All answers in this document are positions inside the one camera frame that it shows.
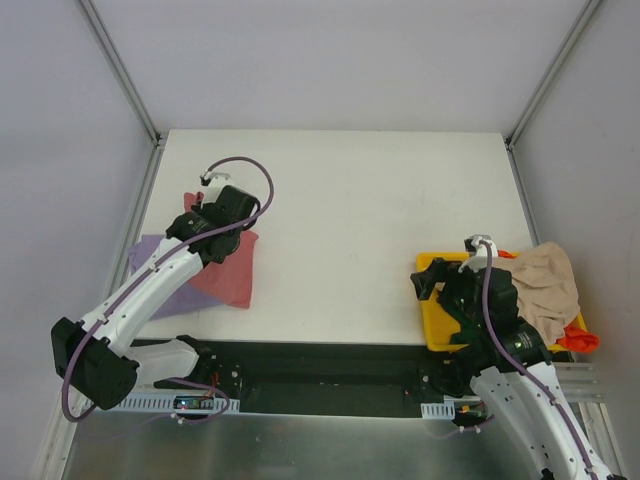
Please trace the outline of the yellow plastic tray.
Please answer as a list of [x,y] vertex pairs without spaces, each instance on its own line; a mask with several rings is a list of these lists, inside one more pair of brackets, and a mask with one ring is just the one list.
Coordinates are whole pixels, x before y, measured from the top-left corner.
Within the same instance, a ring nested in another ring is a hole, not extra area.
[[[466,252],[422,252],[416,257],[416,270],[418,272],[425,270],[436,257],[462,262],[469,255]],[[439,289],[436,288],[429,300],[420,301],[426,345],[433,352],[455,352],[466,344],[451,342],[451,335],[459,331],[459,326],[436,301],[438,291]],[[591,353],[599,346],[598,337],[588,331],[581,313],[564,328],[563,333],[564,336],[559,342],[548,347],[550,352]]]

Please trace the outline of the beige t shirt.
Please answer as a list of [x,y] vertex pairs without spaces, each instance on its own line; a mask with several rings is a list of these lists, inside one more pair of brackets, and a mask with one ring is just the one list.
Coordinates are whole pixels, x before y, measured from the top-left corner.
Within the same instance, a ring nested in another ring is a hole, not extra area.
[[520,315],[547,344],[564,336],[564,329],[580,313],[579,295],[566,252],[546,242],[504,264],[518,291]]

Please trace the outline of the left aluminium frame post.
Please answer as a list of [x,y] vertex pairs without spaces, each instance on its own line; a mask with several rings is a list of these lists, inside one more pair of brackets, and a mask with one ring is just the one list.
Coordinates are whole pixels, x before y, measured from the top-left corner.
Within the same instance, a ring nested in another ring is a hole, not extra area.
[[76,0],[75,5],[87,23],[112,75],[146,136],[153,145],[157,145],[160,142],[161,133],[152,120],[95,2],[91,0]]

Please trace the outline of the orange t shirt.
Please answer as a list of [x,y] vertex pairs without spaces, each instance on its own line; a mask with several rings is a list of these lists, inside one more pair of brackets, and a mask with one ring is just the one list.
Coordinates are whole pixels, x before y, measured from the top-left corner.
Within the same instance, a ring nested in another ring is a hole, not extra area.
[[493,266],[511,274],[519,314],[547,347],[584,354],[599,347],[597,335],[579,323],[581,308],[572,265],[558,244],[546,242],[517,254],[501,250]]

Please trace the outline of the right aluminium frame post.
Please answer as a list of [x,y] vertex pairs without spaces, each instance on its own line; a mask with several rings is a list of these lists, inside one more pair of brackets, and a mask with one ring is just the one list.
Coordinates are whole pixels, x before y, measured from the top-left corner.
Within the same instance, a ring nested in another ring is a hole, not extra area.
[[606,2],[604,0],[588,0],[584,2],[576,19],[573,21],[556,53],[552,57],[552,60],[537,83],[526,103],[526,106],[519,115],[515,125],[505,136],[505,146],[508,151],[512,151],[515,148],[516,144],[532,121],[534,115],[542,106],[546,96],[551,91],[555,81],[563,72],[574,50],[586,34],[587,29],[594,21],[599,10],[605,4]]

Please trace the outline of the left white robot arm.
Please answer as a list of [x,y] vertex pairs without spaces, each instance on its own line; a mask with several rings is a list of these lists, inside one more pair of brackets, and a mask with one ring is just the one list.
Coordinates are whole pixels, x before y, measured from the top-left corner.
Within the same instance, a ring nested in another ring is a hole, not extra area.
[[255,223],[259,200],[232,186],[214,201],[195,204],[167,229],[150,258],[100,306],[51,329],[56,373],[102,410],[116,407],[136,387],[179,378],[188,388],[211,377],[211,353],[195,339],[133,346],[142,327],[188,280],[211,263],[220,264]]

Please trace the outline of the folded lavender t shirt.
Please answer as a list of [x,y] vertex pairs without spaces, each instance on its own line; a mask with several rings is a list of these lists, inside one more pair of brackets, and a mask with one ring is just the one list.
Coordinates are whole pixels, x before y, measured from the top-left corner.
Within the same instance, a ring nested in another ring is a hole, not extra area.
[[[142,235],[141,239],[128,250],[128,267],[131,274],[136,273],[155,252],[163,235]],[[206,293],[202,293],[189,283],[179,287],[150,317],[159,320],[167,317],[194,313],[196,311],[221,306],[222,302]]]

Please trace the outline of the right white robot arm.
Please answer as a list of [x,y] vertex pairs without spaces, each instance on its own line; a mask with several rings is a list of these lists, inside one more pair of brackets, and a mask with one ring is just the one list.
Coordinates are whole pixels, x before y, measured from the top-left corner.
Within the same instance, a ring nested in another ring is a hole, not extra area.
[[583,432],[538,331],[521,317],[509,272],[473,270],[461,253],[421,253],[410,279],[429,351],[448,359],[431,387],[475,394],[520,447],[532,479],[614,479]]

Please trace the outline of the aluminium front frame rail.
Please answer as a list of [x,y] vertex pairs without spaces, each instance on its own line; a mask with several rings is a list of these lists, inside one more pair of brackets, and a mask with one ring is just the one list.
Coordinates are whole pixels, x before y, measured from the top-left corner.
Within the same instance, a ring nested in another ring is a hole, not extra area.
[[570,403],[604,403],[605,392],[595,367],[582,362],[555,362],[560,387]]

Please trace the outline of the aluminium frame post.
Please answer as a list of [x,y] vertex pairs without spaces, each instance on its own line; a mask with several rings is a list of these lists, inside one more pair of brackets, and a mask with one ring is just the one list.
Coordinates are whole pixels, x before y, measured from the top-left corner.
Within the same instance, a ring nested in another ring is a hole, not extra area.
[[91,0],[76,0],[75,5],[87,23],[112,75],[146,136],[153,145],[157,145],[160,142],[161,133],[152,120],[95,2]]
[[534,115],[542,106],[546,96],[551,91],[555,81],[563,72],[574,50],[586,34],[587,29],[594,21],[599,10],[605,4],[606,2],[604,0],[588,0],[584,2],[576,19],[573,21],[556,53],[552,57],[552,60],[537,83],[526,103],[526,106],[519,115],[515,125],[505,136],[505,146],[508,151],[512,151],[515,148],[516,144],[532,121]]

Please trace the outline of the dark green t shirt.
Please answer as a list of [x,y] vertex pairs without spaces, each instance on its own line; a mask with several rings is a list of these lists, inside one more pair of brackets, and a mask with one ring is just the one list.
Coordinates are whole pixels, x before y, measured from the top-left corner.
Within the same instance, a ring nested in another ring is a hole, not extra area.
[[472,300],[440,294],[438,304],[459,326],[459,331],[451,335],[453,344],[472,343],[481,332],[478,306]]

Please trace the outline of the pink red t shirt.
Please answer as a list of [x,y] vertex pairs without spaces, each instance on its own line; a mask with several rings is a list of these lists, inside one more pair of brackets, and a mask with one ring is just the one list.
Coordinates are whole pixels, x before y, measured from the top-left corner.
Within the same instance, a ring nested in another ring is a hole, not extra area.
[[207,265],[188,281],[188,285],[220,304],[248,309],[252,300],[254,249],[258,239],[253,231],[243,231],[234,253],[222,264]]

